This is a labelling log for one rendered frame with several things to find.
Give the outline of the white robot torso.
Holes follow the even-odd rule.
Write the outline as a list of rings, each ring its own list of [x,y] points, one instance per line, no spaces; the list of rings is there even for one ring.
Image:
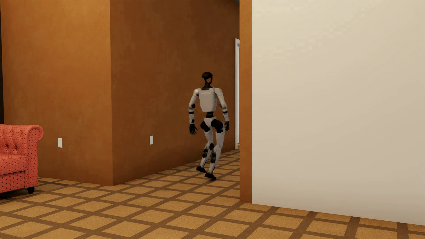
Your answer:
[[[213,118],[217,107],[217,92],[220,88],[198,89],[200,107],[206,113],[206,118]]]

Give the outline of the white door frame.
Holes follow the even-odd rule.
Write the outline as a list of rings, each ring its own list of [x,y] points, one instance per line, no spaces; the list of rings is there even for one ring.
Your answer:
[[[240,40],[235,38],[235,149],[240,149]]]

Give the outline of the white robot leg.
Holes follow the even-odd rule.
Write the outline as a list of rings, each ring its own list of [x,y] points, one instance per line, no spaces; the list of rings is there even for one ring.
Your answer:
[[[210,161],[210,166],[208,171],[211,174],[213,174],[215,166],[220,158],[221,150],[224,143],[224,134],[225,134],[224,124],[221,121],[214,119],[212,121],[212,127],[216,129],[216,134],[215,134],[216,144],[212,151],[211,161]]]
[[[212,121],[215,119],[215,117],[210,117],[210,118],[204,118],[204,121],[202,121],[200,127],[201,129],[204,131],[205,133],[205,137],[207,139],[207,143],[205,145],[205,149],[203,150],[202,153],[202,159],[200,162],[200,166],[205,168],[205,163],[207,161],[207,159],[209,158],[210,154],[211,154],[211,149],[210,149],[210,145],[212,144],[212,148],[214,148],[214,137],[213,137],[213,130],[212,130]]]

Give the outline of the white robot right leg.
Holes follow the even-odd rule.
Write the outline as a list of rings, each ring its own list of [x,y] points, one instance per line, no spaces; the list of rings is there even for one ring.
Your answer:
[[[215,119],[215,117],[210,117],[210,118],[204,118],[204,121],[202,121],[200,127],[201,129],[204,131],[205,133],[205,137],[207,139],[207,143],[205,145],[205,149],[203,150],[202,153],[202,159],[200,162],[200,166],[205,168],[205,163],[207,161],[207,159],[209,158],[210,154],[211,154],[211,149],[210,149],[210,145],[212,144],[212,148],[214,148],[214,137],[213,137],[213,130],[212,130],[212,121]]]

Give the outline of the white robot left leg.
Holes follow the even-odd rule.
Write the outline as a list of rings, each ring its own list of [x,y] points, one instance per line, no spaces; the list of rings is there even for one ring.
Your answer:
[[[213,174],[215,166],[220,158],[221,150],[224,143],[224,134],[225,134],[224,124],[221,121],[214,119],[212,121],[212,127],[216,129],[216,134],[215,134],[216,144],[212,151],[211,161],[210,161],[210,166],[208,171],[211,174]]]

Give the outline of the red tufted sofa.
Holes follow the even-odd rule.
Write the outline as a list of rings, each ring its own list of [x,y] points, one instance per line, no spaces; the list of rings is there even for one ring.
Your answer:
[[[0,124],[0,193],[38,186],[37,144],[43,138],[39,125]]]

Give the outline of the black robot head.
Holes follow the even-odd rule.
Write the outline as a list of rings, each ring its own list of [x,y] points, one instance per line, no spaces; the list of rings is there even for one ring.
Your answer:
[[[201,77],[205,81],[205,85],[201,88],[202,90],[207,90],[207,89],[213,88],[211,86],[211,83],[213,81],[213,74],[212,73],[210,73],[210,72],[204,72]]]

